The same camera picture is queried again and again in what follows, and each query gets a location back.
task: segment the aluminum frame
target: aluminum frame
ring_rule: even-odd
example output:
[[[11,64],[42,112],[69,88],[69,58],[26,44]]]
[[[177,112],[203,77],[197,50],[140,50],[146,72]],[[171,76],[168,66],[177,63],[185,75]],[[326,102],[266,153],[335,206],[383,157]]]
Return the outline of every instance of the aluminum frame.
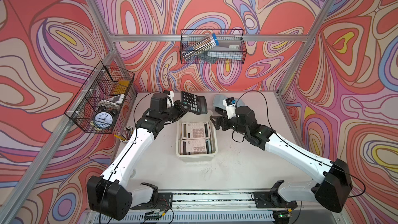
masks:
[[[282,97],[278,93],[275,93],[275,97],[276,97],[276,101],[279,104],[279,107],[282,110],[282,113],[283,113],[283,116],[285,117],[287,125],[289,126],[290,131],[292,132],[292,135],[293,135],[294,139],[296,140],[296,145],[300,146],[301,148],[305,148],[304,142],[302,141],[301,136],[297,132],[296,125],[294,124],[292,118],[290,117],[289,112],[287,111],[285,102],[283,102]]]
[[[319,10],[318,15],[315,17],[314,22],[312,23],[311,29],[308,32],[309,37],[307,41],[301,45],[299,48],[294,60],[290,64],[289,68],[287,69],[279,87],[278,92],[284,92],[289,84],[291,77],[293,77],[297,71],[297,68],[303,61],[305,54],[311,47],[312,42],[314,41],[316,34],[321,29],[322,24],[324,23],[326,17],[328,16],[331,8],[333,7],[336,0],[325,0],[324,4],[322,5],[321,9]]]
[[[234,35],[217,35],[222,37],[233,37]],[[306,42],[308,39],[308,35],[292,35],[292,34],[277,34],[277,35],[243,35],[244,41],[289,41],[289,42]],[[120,34],[111,34],[110,38],[113,42],[179,42],[181,41],[181,35],[120,35]]]
[[[115,51],[108,52],[108,54],[103,59],[103,63],[109,65],[112,62],[114,56]],[[101,72],[100,69],[93,73],[93,76],[87,80],[87,84],[83,87],[83,90],[87,90],[90,88],[99,72]],[[77,99],[71,106],[71,110],[74,111],[76,109],[76,107],[83,100],[84,95],[85,93],[81,93],[79,97],[77,97]],[[66,115],[62,117],[61,122],[52,132],[50,138],[40,149],[33,162],[23,174],[21,180],[13,188],[13,190],[3,203],[3,206],[0,208],[0,224],[12,223],[18,211],[23,206],[30,192],[36,186],[37,181],[46,169],[48,163],[54,156],[58,147],[65,139],[65,136],[68,134],[69,129],[73,126],[73,124],[73,121],[70,120]]]
[[[93,13],[93,18],[96,21],[96,23],[99,26],[99,29],[101,30],[101,34],[105,40],[105,43],[107,44],[109,51],[115,51],[117,53],[115,62],[119,67],[126,68],[126,65],[124,64],[116,46],[115,43],[112,42],[111,37],[110,37],[110,32],[109,28],[105,23],[104,17],[102,16],[100,12],[100,8],[98,7],[97,0],[86,0],[88,7]]]

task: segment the black calculator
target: black calculator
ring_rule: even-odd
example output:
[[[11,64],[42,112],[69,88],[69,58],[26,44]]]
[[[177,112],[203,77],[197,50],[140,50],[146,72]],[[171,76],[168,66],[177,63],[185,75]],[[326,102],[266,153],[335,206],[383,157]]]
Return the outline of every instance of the black calculator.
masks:
[[[207,114],[207,103],[204,96],[181,91],[181,102],[188,112],[195,114]]]

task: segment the white box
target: white box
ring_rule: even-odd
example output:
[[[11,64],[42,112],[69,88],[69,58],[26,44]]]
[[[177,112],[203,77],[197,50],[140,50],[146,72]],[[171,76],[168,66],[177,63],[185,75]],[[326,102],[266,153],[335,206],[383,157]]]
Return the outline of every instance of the white box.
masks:
[[[184,117],[177,121],[177,135],[176,135],[176,155],[184,162],[199,162],[212,160],[218,153],[216,128],[210,121],[210,116],[213,116],[211,110],[207,110],[207,114],[196,115],[192,112],[187,112]],[[183,122],[209,122],[210,124],[210,142],[214,149],[211,154],[195,154],[195,155],[181,155],[181,124]]]

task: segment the calculator keypad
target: calculator keypad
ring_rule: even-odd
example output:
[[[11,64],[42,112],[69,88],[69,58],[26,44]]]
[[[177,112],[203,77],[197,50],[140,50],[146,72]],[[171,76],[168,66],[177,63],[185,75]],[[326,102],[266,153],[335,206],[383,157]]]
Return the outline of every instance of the calculator keypad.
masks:
[[[206,154],[206,146],[203,146],[203,140],[188,141],[193,146],[193,154]]]
[[[209,138],[209,122],[183,122],[181,125],[181,137],[185,140]]]
[[[193,112],[195,114],[202,114],[201,112],[201,101],[199,96],[188,92],[181,92],[181,102],[189,112]]]

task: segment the black mounting plate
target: black mounting plate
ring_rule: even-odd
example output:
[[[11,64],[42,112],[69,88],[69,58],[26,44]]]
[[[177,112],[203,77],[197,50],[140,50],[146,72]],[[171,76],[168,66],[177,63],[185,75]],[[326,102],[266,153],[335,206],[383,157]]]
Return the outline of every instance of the black mounting plate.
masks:
[[[296,201],[286,202],[282,199],[281,206],[274,206],[270,200],[268,200],[269,191],[253,192],[253,198],[256,203],[256,208],[297,208]]]
[[[130,209],[133,209],[133,210],[137,210],[137,209],[146,209],[146,210],[165,209],[165,206],[163,206],[163,205],[166,205],[166,203],[161,199],[165,199],[167,201],[167,204],[169,205],[169,207],[172,208],[173,193],[159,193],[159,201],[157,202],[157,204],[155,206],[151,205],[151,203],[143,203],[143,204],[139,204],[135,207],[132,207]]]

